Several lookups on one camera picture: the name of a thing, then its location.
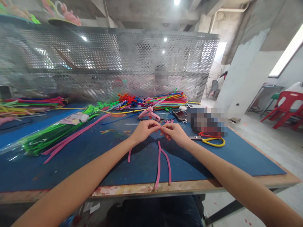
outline red plastic chair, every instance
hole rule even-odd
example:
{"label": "red plastic chair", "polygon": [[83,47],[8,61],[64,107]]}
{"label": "red plastic chair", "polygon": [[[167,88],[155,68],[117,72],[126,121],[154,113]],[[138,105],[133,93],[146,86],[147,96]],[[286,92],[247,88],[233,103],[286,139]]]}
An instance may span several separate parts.
{"label": "red plastic chair", "polygon": [[[278,107],[278,103],[281,100],[281,98],[285,97],[286,100]],[[283,126],[284,123],[291,117],[291,116],[299,116],[303,117],[302,111],[303,111],[303,104],[296,112],[290,112],[290,108],[293,105],[293,103],[297,100],[303,101],[303,94],[298,92],[292,92],[292,91],[283,91],[280,93],[278,102],[274,108],[273,111],[271,111],[266,117],[262,119],[261,122],[263,122],[266,118],[271,116],[269,120],[276,120],[278,117],[280,117],[283,113],[281,120],[278,121],[278,123],[273,126],[274,129],[277,129],[280,126]],[[300,124],[303,123],[303,118],[293,127],[293,130],[296,130]]]}

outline white plug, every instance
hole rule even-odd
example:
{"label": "white plug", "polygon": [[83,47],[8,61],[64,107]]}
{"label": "white plug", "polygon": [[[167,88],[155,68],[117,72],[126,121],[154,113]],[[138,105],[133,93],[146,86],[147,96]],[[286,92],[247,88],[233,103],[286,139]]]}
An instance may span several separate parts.
{"label": "white plug", "polygon": [[186,108],[185,106],[179,106],[179,109],[180,109],[180,110],[184,110],[184,111],[187,110],[187,108]]}

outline yellow scissors handle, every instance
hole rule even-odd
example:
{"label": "yellow scissors handle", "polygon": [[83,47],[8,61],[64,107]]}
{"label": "yellow scissors handle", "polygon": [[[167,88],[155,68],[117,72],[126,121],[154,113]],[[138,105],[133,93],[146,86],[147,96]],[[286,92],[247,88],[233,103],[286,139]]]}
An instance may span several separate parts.
{"label": "yellow scissors handle", "polygon": [[[222,143],[221,144],[213,144],[213,143],[208,142],[208,141],[216,140],[216,139],[221,140]],[[225,145],[225,140],[223,138],[207,138],[207,139],[202,139],[202,142],[206,143],[208,145],[211,145],[213,147],[223,147]]]}

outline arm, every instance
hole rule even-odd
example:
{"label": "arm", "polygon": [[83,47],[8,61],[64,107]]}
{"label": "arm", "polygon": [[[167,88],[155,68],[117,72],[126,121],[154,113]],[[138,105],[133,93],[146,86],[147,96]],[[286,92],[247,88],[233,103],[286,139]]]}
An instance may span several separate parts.
{"label": "arm", "polygon": [[58,226],[96,189],[106,174],[134,146],[146,140],[160,125],[141,121],[134,133],[122,143],[78,169],[29,208],[12,227]]}
{"label": "arm", "polygon": [[303,226],[303,219],[268,188],[252,176],[192,141],[179,124],[165,124],[161,134],[175,140],[196,157],[243,206],[266,226]]}

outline perforated metal panel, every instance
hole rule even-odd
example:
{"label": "perforated metal panel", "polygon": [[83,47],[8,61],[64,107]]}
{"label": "perforated metal panel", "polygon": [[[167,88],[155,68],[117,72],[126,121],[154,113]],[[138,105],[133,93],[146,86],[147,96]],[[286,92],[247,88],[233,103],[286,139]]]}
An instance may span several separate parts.
{"label": "perforated metal panel", "polygon": [[0,23],[0,85],[14,97],[116,100],[184,91],[200,101],[218,36]]}

